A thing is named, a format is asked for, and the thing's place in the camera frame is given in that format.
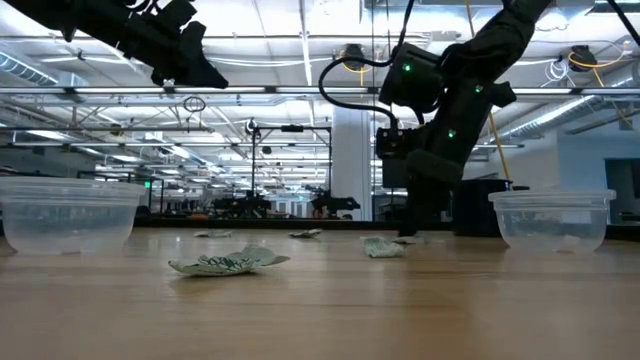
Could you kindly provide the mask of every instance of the metal frame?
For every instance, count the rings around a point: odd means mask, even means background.
[[[354,86],[327,86],[325,90],[331,95],[362,95],[379,94],[379,87],[354,87]],[[513,88],[513,92],[518,96],[630,96],[640,95],[638,87],[576,87],[576,88]],[[198,88],[198,87],[2,87],[2,95],[264,95],[264,94],[286,94],[286,95],[319,95],[317,86],[243,86],[228,87],[226,89]]]
[[[302,129],[302,131],[312,131],[314,134],[317,135],[317,131],[320,130],[324,130],[327,131],[329,133],[329,142],[327,143],[326,141],[323,141],[323,144],[313,144],[314,147],[318,146],[318,147],[328,147],[329,148],[329,171],[328,171],[328,176],[329,176],[329,191],[331,191],[331,172],[332,172],[332,168],[333,168],[333,161],[332,160],[332,155],[333,155],[333,134],[331,132],[331,127],[330,126],[300,126],[298,127],[298,129]],[[267,133],[262,137],[262,139],[260,139],[260,142],[256,142],[257,140],[257,134],[258,132],[260,132],[260,130],[265,130],[267,131]],[[256,191],[256,148],[258,147],[258,145],[263,145],[263,146],[273,146],[271,145],[271,143],[264,143],[264,140],[271,135],[272,132],[274,131],[282,131],[282,132],[286,132],[286,126],[256,126],[253,130],[253,132],[251,133],[251,191],[253,192],[253,194],[255,194]],[[289,144],[289,146],[298,146],[299,144]]]

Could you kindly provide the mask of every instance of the yellow cable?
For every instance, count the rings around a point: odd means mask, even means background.
[[[600,84],[600,87],[604,87],[604,82],[602,81],[602,78],[600,77],[600,74],[598,74],[598,70],[596,70],[596,69],[591,69],[591,70],[593,70],[593,75],[596,76],[596,80],[598,81],[598,84]],[[629,118],[627,118],[627,116],[622,112],[622,110],[620,110],[618,105],[616,105],[616,103],[613,102],[613,101],[611,102],[611,104],[613,104],[613,107],[616,108],[616,113],[618,114],[618,117],[620,119],[622,119],[624,122],[626,122],[627,125],[629,125],[632,129],[635,130],[631,120],[629,120]]]
[[[569,56],[567,57],[567,58],[569,59],[569,61],[571,61],[572,63],[574,63],[574,64],[576,64],[576,65],[578,65],[578,66],[582,66],[582,67],[584,67],[584,68],[589,68],[589,69],[600,69],[600,68],[605,68],[605,67],[607,67],[607,66],[611,66],[611,65],[613,65],[613,64],[615,64],[615,63],[617,63],[617,62],[619,62],[620,60],[622,60],[622,58],[624,57],[624,51],[620,53],[620,56],[619,56],[617,59],[615,59],[615,60],[613,60],[613,61],[610,61],[610,62],[608,62],[608,63],[606,63],[606,64],[597,64],[597,65],[591,65],[591,64],[581,63],[581,62],[579,62],[579,61],[574,60],[574,59],[571,57],[572,55],[575,55],[575,53],[574,53],[574,52],[571,52],[571,53],[569,53]]]
[[[467,7],[467,18],[469,19],[469,29],[471,29],[471,36],[476,36],[476,31],[473,28],[473,17],[471,16],[471,0],[465,0],[465,5]],[[509,174],[509,166],[507,165],[507,159],[504,156],[504,151],[502,151],[502,144],[500,143],[500,134],[498,134],[498,128],[496,127],[496,121],[493,118],[493,113],[489,112],[489,128],[493,133],[493,137],[496,139],[496,145],[498,146],[498,153],[500,154],[500,162],[502,163],[502,169],[504,170],[504,176],[507,178],[507,181],[511,183],[511,175]]]

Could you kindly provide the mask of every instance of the black cable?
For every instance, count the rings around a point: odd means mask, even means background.
[[[341,101],[338,101],[334,98],[332,98],[331,96],[329,96],[329,94],[327,94],[325,88],[324,88],[324,79],[327,76],[327,74],[329,74],[329,72],[335,68],[336,66],[343,64],[347,61],[358,61],[361,62],[365,65],[369,65],[369,66],[376,66],[375,61],[372,60],[368,60],[368,59],[364,59],[364,58],[360,58],[360,57],[355,57],[355,56],[348,56],[348,57],[344,57],[341,59],[338,59],[334,62],[332,62],[331,64],[329,64],[326,68],[324,68],[324,70],[322,70],[322,73],[320,73],[320,80],[318,81],[318,90],[320,90],[320,94],[322,95],[322,97],[325,98],[325,100],[327,100],[329,103],[335,105],[335,106],[339,106],[339,107],[343,107],[346,109],[353,109],[353,110],[371,110],[371,111],[375,111],[375,112],[379,112],[382,114],[385,114],[386,116],[388,116],[391,121],[392,121],[392,125],[393,122],[398,122],[398,119],[387,109],[383,109],[381,107],[378,106],[371,106],[371,105],[357,105],[357,104],[348,104],[348,103],[343,103]]]
[[[391,65],[396,58],[397,50],[404,43],[404,38],[407,33],[407,24],[409,23],[409,18],[411,17],[411,10],[413,10],[414,2],[415,0],[409,0],[409,3],[407,4],[407,9],[405,10],[405,13],[404,13],[402,31],[400,31],[400,37],[398,39],[398,45],[396,45],[396,48],[391,52],[391,55],[389,56],[389,59],[387,61],[377,62],[377,61],[367,60],[365,58],[359,58],[359,57],[344,57],[344,58],[333,61],[326,68],[324,68],[324,70],[322,70],[322,73],[320,74],[320,79],[318,80],[318,90],[320,90],[320,94],[325,100],[327,100],[329,103],[335,106],[342,107],[345,109],[375,111],[375,112],[385,114],[391,120],[391,128],[397,129],[398,119],[389,110],[383,109],[378,106],[348,104],[330,97],[329,94],[327,94],[327,92],[324,89],[324,79],[327,76],[327,74],[329,74],[329,71],[331,71],[336,66],[343,64],[347,61],[360,62],[362,64],[369,65],[372,67],[387,67]]]
[[[607,2],[611,6],[611,8],[616,12],[616,14],[618,14],[620,21],[622,21],[622,24],[624,25],[624,27],[627,28],[627,31],[629,32],[633,40],[635,40],[636,44],[640,46],[640,35],[638,35],[638,32],[629,21],[629,18],[627,18],[627,15],[624,14],[624,11],[622,11],[622,9],[615,2],[615,0],[607,0]]]

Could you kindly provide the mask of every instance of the crumpled paper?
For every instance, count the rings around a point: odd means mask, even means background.
[[[189,264],[181,261],[169,261],[174,270],[193,276],[231,276],[253,272],[264,266],[272,266],[290,260],[287,256],[278,256],[263,247],[247,246],[241,252],[227,256],[200,256]]]
[[[388,240],[383,236],[364,237],[364,252],[372,258],[394,258],[407,255],[407,246],[414,243],[405,238]]]
[[[290,237],[295,239],[312,239],[322,233],[322,229],[312,229],[300,233],[291,233]]]
[[[233,231],[231,230],[208,230],[197,231],[193,234],[193,237],[208,237],[211,239],[231,237]]]

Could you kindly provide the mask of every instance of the metal pole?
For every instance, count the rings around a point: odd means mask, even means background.
[[[162,211],[164,210],[164,179],[162,180],[162,183],[160,183],[160,186],[160,214],[162,214]]]
[[[332,194],[332,173],[333,171],[333,132],[329,130],[329,195]]]
[[[152,196],[153,196],[153,178],[149,180],[149,211],[151,211]]]
[[[256,134],[258,131],[254,130],[251,133],[251,192],[255,195],[256,190]]]

